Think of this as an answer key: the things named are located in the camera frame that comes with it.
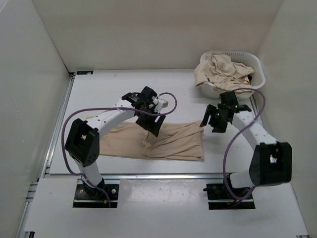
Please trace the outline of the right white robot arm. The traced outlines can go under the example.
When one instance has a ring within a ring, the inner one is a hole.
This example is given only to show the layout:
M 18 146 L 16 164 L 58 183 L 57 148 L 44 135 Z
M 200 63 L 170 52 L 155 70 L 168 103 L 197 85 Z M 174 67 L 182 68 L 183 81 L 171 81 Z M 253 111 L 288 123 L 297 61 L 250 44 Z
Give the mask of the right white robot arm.
M 246 199 L 256 187 L 276 186 L 291 181 L 292 147 L 288 142 L 280 142 L 270 135 L 257 122 L 259 116 L 254 116 L 249 106 L 239 104 L 233 91 L 220 94 L 218 105 L 208 105 L 206 108 L 201 127 L 210 125 L 213 133 L 225 133 L 228 124 L 238 129 L 224 152 L 222 162 L 222 192 L 228 198 Z M 247 170 L 228 174 L 228 152 L 239 135 L 247 140 L 253 156 Z

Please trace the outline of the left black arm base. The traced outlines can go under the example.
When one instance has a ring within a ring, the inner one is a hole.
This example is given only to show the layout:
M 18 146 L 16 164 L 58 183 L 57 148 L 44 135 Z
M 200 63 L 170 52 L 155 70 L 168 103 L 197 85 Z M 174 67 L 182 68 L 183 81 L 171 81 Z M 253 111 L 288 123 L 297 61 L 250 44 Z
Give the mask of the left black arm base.
M 77 181 L 73 199 L 74 208 L 117 208 L 119 196 L 119 184 L 104 184 L 100 190 Z

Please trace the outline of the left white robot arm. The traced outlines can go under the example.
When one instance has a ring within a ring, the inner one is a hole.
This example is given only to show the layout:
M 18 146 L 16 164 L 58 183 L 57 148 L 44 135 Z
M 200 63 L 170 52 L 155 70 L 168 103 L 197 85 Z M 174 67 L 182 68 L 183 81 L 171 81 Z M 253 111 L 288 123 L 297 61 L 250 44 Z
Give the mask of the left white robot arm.
M 112 107 L 99 108 L 101 114 L 97 116 L 87 120 L 74 120 L 68 134 L 65 134 L 66 126 L 62 127 L 61 147 L 66 168 L 72 175 L 75 174 L 67 160 L 67 156 L 70 156 L 78 166 L 77 176 L 81 177 L 84 191 L 90 197 L 109 200 L 105 181 L 96 162 L 100 155 L 100 139 L 133 117 L 137 117 L 137 125 L 158 136 L 166 117 L 161 111 L 167 106 L 168 101 L 146 86 L 141 92 L 123 95 Z

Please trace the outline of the beige trousers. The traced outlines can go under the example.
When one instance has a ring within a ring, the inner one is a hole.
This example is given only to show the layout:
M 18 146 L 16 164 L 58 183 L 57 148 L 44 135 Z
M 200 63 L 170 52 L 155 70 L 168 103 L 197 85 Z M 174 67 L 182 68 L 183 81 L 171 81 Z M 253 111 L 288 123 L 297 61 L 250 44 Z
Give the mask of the beige trousers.
M 134 122 L 123 122 L 100 140 L 100 155 L 147 160 L 203 161 L 200 121 L 164 123 L 157 137 Z

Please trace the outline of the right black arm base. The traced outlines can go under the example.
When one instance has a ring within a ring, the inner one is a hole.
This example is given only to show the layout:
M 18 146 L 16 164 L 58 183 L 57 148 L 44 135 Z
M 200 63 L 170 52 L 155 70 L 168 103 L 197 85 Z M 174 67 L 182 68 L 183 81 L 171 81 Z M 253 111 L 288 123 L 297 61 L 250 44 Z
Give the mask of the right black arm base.
M 209 210 L 253 210 L 256 208 L 252 195 L 239 201 L 231 196 L 222 183 L 207 183 L 203 191 L 207 193 Z

